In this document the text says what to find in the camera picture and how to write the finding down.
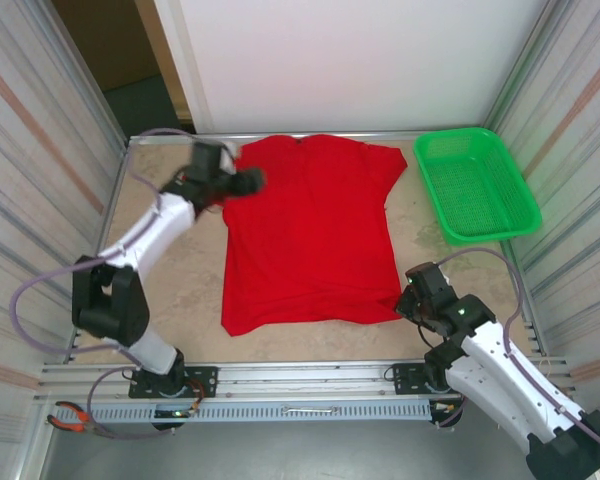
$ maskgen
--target beige table surface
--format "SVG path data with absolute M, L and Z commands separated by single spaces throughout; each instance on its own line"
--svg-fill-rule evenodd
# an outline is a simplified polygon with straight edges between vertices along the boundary
M 401 281 L 404 272 L 425 261 L 436 261 L 455 248 L 445 243 L 427 198 L 411 151 L 411 142 L 378 142 L 395 146 L 409 164 L 386 203 L 387 220 Z M 157 185 L 186 163 L 185 145 L 134 147 L 134 166 Z M 124 179 L 109 234 L 116 241 L 144 213 L 152 201 L 146 187 Z M 220 325 L 227 227 L 219 207 L 202 215 L 194 228 L 178 238 L 151 271 L 145 293 L 151 323 L 162 337 L 181 349 L 188 362 L 380 360 L 420 358 L 427 350 L 416 327 L 407 320 L 357 325 L 340 320 L 265 325 L 230 337 Z M 485 244 L 499 249 L 497 244 Z M 501 321 L 515 309 L 509 274 L 497 258 L 473 253 L 445 265 L 459 296 L 473 293 Z M 432 343 L 436 335 L 425 333 Z M 519 319 L 512 331 L 519 348 L 530 352 L 527 333 Z M 81 345 L 99 340 L 83 335 Z M 125 359 L 115 353 L 79 355 L 80 363 L 112 363 Z

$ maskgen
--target pliers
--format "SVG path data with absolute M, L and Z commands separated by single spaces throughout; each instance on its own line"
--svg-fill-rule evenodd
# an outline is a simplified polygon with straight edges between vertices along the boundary
M 66 432 L 93 433 L 102 437 L 109 437 L 108 432 L 102 430 L 95 423 L 93 423 L 93 420 L 89 414 L 85 412 L 80 405 L 77 405 L 73 402 L 58 401 L 56 402 L 56 406 L 65 407 L 69 410 L 72 410 L 77 415 L 80 423 L 64 423 L 53 415 L 47 415 L 47 421 L 54 428 L 57 428 L 58 430 L 64 430 Z

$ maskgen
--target green basket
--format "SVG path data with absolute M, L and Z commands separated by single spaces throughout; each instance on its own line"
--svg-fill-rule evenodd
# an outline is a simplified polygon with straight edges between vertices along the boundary
M 413 151 L 450 244 L 505 240 L 542 224 L 538 204 L 495 133 L 484 128 L 427 133 Z

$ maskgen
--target red t-shirt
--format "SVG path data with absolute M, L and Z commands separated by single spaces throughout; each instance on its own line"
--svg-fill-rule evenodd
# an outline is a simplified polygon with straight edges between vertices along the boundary
M 397 148 L 328 135 L 272 136 L 242 148 L 238 169 L 267 185 L 228 200 L 222 325 L 394 320 L 400 281 L 384 203 L 407 164 Z

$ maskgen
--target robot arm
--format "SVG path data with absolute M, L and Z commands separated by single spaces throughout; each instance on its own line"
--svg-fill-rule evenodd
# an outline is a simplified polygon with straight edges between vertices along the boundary
M 585 413 L 512 342 L 505 349 L 503 327 L 493 312 L 473 295 L 459 299 L 438 265 L 419 265 L 406 275 L 408 285 L 396 310 L 445 338 L 424 357 L 434 388 L 453 388 L 501 425 L 526 454 L 536 478 L 583 480 L 597 471 L 600 445 L 568 414 L 600 436 L 600 412 Z M 560 410 L 514 365 L 512 355 L 562 405 Z
M 98 255 L 106 257 L 106 263 L 73 275 L 73 324 L 124 348 L 140 362 L 148 383 L 166 395 L 182 388 L 184 357 L 149 325 L 142 285 L 169 245 L 193 227 L 206 208 L 263 187 L 260 170 L 236 172 L 231 157 L 225 145 L 194 143 L 191 163 L 163 186 L 159 201 L 116 244 Z M 142 236 L 125 248 L 152 219 Z M 86 260 L 90 258 L 82 257 L 78 263 Z

